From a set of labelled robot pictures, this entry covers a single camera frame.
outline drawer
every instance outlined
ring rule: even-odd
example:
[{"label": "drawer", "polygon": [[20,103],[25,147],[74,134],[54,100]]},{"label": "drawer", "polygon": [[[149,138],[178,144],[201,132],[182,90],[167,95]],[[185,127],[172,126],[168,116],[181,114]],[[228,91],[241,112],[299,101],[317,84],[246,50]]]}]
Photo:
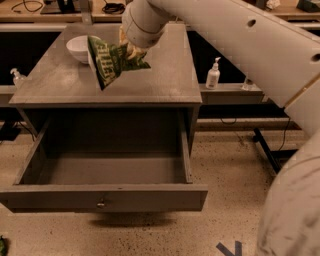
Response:
[{"label": "drawer", "polygon": [[42,127],[0,202],[11,211],[198,211],[185,113],[178,108],[65,109]]}]

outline floor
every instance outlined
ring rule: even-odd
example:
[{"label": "floor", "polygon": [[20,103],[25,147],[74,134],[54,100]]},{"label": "floor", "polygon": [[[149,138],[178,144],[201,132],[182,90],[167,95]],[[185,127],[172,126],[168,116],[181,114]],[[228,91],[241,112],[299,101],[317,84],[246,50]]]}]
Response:
[{"label": "floor", "polygon": [[[217,245],[235,253],[235,241],[242,244],[242,255],[253,255],[274,175],[260,145],[252,140],[252,123],[238,120],[232,129],[232,120],[221,121],[198,122],[192,172],[194,183],[209,186],[201,212],[14,214],[0,204],[0,235],[6,239],[8,255],[223,256],[227,254]],[[267,123],[262,133],[270,148],[278,149],[285,122],[274,127]],[[288,130],[284,149],[304,141],[303,132]],[[0,186],[13,183],[31,146],[25,130],[15,141],[0,145]]]}]

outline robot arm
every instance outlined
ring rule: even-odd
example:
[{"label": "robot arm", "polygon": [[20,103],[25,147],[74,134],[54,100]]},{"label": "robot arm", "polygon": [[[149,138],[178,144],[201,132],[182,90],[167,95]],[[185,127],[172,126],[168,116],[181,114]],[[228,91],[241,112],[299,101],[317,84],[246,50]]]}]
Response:
[{"label": "robot arm", "polygon": [[153,46],[170,14],[191,25],[312,136],[270,188],[256,255],[319,252],[319,38],[241,0],[134,0],[123,14],[127,38]]},{"label": "robot arm", "polygon": [[129,41],[146,48],[157,43],[170,15],[189,24],[279,107],[319,79],[319,39],[241,0],[135,0],[122,23]]}]

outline snack bag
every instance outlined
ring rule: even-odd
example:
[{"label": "snack bag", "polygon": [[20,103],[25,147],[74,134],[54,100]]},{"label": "snack bag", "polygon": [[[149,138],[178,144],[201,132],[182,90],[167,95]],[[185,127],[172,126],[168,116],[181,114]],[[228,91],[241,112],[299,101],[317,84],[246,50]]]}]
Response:
[{"label": "snack bag", "polygon": [[108,44],[95,36],[88,36],[88,50],[96,69],[101,90],[106,88],[122,71],[150,68],[143,58],[147,50],[133,46],[120,27],[120,45]]}]

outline pump bottle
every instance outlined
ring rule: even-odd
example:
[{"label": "pump bottle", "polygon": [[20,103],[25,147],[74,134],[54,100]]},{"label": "pump bottle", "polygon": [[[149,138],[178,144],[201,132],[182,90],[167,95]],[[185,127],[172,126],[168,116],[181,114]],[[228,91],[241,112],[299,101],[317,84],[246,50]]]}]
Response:
[{"label": "pump bottle", "polygon": [[23,82],[23,80],[27,79],[27,77],[25,75],[20,74],[20,72],[16,68],[11,69],[10,74],[13,75],[13,83],[18,88],[20,88],[21,83]]},{"label": "pump bottle", "polygon": [[219,77],[220,77],[219,64],[218,64],[219,60],[220,60],[220,57],[215,58],[215,63],[213,64],[212,69],[210,69],[208,72],[206,87],[210,90],[214,90],[218,86]]}]

